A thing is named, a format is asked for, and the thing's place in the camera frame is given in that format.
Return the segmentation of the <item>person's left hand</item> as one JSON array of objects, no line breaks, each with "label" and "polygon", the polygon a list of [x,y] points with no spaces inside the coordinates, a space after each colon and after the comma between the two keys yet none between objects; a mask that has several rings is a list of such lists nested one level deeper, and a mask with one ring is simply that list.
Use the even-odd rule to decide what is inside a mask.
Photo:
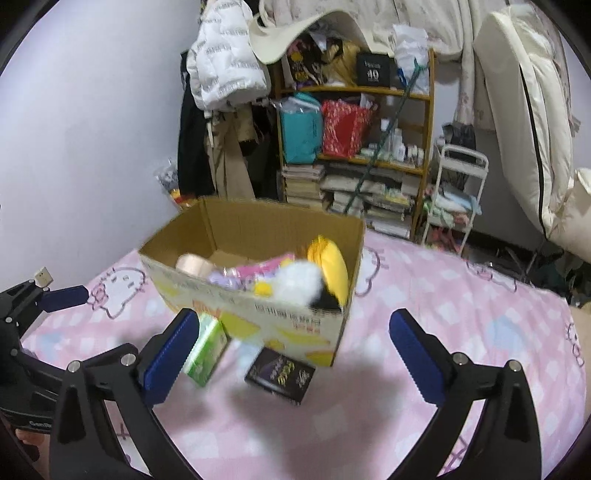
[{"label": "person's left hand", "polygon": [[33,462],[47,459],[50,441],[48,434],[21,429],[16,429],[14,433]]}]

